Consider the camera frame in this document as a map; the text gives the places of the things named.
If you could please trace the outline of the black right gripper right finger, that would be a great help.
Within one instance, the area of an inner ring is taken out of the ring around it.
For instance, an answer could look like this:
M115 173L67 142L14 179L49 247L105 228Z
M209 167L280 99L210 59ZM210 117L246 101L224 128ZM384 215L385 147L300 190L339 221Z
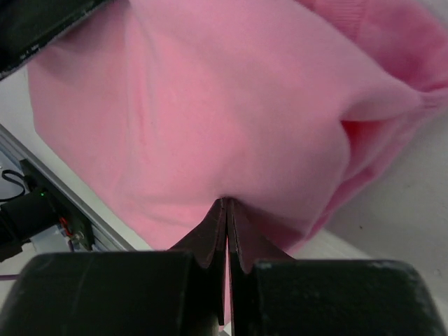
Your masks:
M234 335L446 335L424 280L396 260L296 260L227 203Z

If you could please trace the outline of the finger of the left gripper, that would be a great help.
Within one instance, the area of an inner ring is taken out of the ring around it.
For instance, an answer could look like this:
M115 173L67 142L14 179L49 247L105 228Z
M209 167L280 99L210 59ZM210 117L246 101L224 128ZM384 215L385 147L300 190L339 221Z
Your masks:
M1 78L23 67L41 49L86 20L102 0L1 2Z

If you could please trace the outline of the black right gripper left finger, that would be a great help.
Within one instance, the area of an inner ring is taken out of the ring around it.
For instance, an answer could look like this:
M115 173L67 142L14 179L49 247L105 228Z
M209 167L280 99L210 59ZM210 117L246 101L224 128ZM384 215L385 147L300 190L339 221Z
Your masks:
M2 335L217 335L225 319L226 201L165 251L32 258L1 309Z

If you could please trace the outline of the pink polo shirt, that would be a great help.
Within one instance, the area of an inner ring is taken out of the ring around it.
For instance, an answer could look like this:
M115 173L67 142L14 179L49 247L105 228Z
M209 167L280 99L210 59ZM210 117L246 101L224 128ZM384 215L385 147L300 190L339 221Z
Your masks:
M36 133L154 249L233 197L293 253L447 108L418 1L114 1L28 63Z

